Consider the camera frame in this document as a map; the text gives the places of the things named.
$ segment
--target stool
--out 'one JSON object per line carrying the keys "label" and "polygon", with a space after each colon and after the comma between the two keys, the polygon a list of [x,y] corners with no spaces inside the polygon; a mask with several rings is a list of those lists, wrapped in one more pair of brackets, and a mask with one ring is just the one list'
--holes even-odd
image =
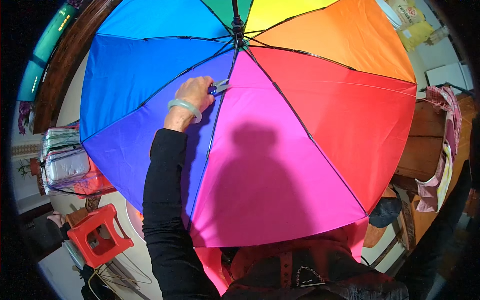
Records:
{"label": "stool", "polygon": [[[118,235],[115,230],[113,219],[117,221],[123,237]],[[98,234],[96,229],[101,225],[104,225],[109,232],[111,236],[110,239],[104,239]],[[98,245],[94,248],[92,248],[87,241],[87,235],[91,232],[93,232],[98,240]],[[133,246],[133,241],[127,237],[120,226],[117,218],[117,210],[113,204],[107,204],[88,213],[88,215],[71,228],[67,234],[83,254],[86,264],[92,268],[109,262],[118,254]]]}

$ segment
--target umbrella canopy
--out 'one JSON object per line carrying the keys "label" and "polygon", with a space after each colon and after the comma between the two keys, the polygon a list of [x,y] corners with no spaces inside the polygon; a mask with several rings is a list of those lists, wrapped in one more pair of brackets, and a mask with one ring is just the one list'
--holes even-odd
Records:
{"label": "umbrella canopy", "polygon": [[413,69],[375,0],[124,0],[96,33],[80,135],[142,211],[154,134],[190,77],[232,85],[189,127],[184,222],[195,246],[246,246],[365,217],[405,145]]}

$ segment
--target black cable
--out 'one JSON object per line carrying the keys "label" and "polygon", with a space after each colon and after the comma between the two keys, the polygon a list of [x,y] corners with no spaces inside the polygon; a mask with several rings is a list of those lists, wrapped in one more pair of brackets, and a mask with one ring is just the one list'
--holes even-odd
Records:
{"label": "black cable", "polygon": [[367,266],[370,266],[370,264],[369,264],[368,261],[365,259],[365,257],[363,257],[363,255],[360,255],[360,258],[363,259],[363,261],[367,264]]}

